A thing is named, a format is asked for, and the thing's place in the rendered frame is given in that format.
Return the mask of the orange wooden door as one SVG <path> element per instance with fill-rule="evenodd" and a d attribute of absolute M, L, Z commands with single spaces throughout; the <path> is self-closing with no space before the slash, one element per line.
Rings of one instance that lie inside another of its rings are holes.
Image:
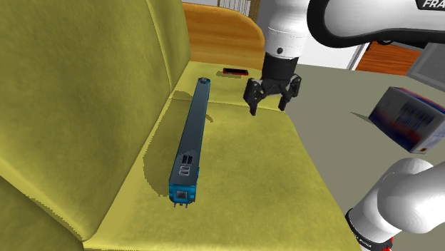
<path fill-rule="evenodd" d="M 405 76 L 420 54 L 409 48 L 372 42 L 355 70 Z"/>

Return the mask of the blue red white box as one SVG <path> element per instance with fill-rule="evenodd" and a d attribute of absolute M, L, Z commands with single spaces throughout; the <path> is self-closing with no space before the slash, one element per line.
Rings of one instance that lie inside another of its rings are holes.
<path fill-rule="evenodd" d="M 445 138 L 445 107 L 405 88 L 389 87 L 369 120 L 410 153 L 428 153 Z"/>

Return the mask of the long blue toy train car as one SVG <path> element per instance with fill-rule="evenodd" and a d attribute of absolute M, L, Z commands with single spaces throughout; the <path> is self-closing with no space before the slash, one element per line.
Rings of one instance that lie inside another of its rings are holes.
<path fill-rule="evenodd" d="M 210 79 L 199 78 L 168 181 L 169 199 L 176 205 L 195 202 Z"/>

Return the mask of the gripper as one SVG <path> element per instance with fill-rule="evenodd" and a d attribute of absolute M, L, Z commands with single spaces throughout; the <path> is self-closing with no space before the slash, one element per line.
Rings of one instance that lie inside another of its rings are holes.
<path fill-rule="evenodd" d="M 249 105 L 254 116 L 258 103 L 267 95 L 282 94 L 278 108 L 284 111 L 292 98 L 298 96 L 302 78 L 295 74 L 298 57 L 291 59 L 277 58 L 265 53 L 261 80 L 249 78 L 243 99 Z"/>

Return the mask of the yellow-green sofa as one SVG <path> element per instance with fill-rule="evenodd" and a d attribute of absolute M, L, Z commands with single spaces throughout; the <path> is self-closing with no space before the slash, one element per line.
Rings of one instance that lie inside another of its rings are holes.
<path fill-rule="evenodd" d="M 210 79 L 195 202 L 168 181 Z M 190 58 L 181 0 L 0 0 L 0 251 L 361 251 L 279 96 Z"/>

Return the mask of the orange wooden curved panel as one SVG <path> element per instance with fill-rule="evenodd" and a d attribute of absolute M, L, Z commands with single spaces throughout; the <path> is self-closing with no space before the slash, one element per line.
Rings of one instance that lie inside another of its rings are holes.
<path fill-rule="evenodd" d="M 183 3 L 191 60 L 240 68 L 262 68 L 265 38 L 260 27 L 231 9 Z"/>

